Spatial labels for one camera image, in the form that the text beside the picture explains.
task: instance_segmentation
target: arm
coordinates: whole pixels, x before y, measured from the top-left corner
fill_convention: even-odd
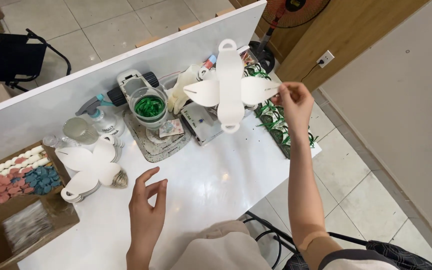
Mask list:
[[[323,203],[313,173],[308,125],[314,99],[302,83],[283,83],[273,103],[283,105],[291,137],[288,210],[294,244],[311,269],[342,249],[326,233]]]
[[[163,229],[168,180],[161,180],[149,186],[145,184],[157,172],[159,167],[145,171],[134,184],[129,201],[131,245],[126,254],[127,270],[148,270],[153,249]],[[148,203],[148,199],[156,194],[156,204],[153,207]]]

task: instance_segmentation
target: white table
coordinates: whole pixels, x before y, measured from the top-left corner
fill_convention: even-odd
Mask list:
[[[19,262],[21,270],[123,270],[130,245],[128,203],[135,179],[160,167],[146,184],[167,178],[166,217],[151,266],[169,269],[196,233],[212,224],[235,220],[289,175],[286,159],[254,115],[234,134],[221,134],[200,146],[195,139],[173,156],[148,162],[128,130],[120,164],[129,186],[101,187],[75,204],[80,223]],[[312,154],[321,151],[318,145]],[[155,197],[150,203],[154,205]]]

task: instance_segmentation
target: folding chair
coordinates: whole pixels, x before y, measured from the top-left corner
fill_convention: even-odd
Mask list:
[[[71,73],[69,60],[48,44],[45,39],[29,29],[26,31],[28,32],[26,35],[0,34],[0,82],[4,82],[12,89],[16,88],[27,92],[28,90],[19,86],[18,83],[30,82],[39,76],[46,48],[50,48],[66,61],[68,65],[66,76],[68,76]],[[27,43],[30,39],[39,40],[41,43]]]
[[[304,261],[303,256],[295,247],[293,238],[291,238],[291,236],[279,230],[268,221],[256,216],[250,211],[247,211],[246,214],[251,218],[243,221],[243,223],[256,220],[263,226],[268,228],[267,231],[261,233],[258,237],[256,237],[256,241],[258,241],[262,236],[265,236],[267,234],[276,234],[275,236],[273,236],[273,239],[279,242],[279,254],[272,269],[274,269],[278,265],[279,259],[281,257],[281,249],[282,246],[284,246],[286,249],[294,253],[294,255],[292,255],[291,258],[286,261],[284,270],[309,270],[308,264]],[[367,250],[374,250],[377,253],[392,260],[402,270],[432,270],[432,263],[430,261],[426,260],[421,256],[408,252],[394,244],[390,244],[387,242],[379,242],[375,240],[364,241],[334,232],[329,232],[329,236],[349,241],[355,244],[363,245],[366,247]]]

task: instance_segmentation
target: electric fan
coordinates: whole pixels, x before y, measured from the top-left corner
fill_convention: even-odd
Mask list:
[[[249,47],[261,67],[270,73],[275,66],[275,58],[266,46],[275,28],[295,28],[301,26],[323,11],[331,0],[267,0],[262,18],[270,24],[261,42],[251,41]]]

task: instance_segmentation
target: wall outlet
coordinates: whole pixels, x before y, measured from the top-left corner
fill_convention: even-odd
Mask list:
[[[324,61],[323,64],[319,64],[321,68],[324,68],[331,60],[333,60],[335,57],[330,51],[326,51],[317,61],[316,63],[319,63],[321,60]]]

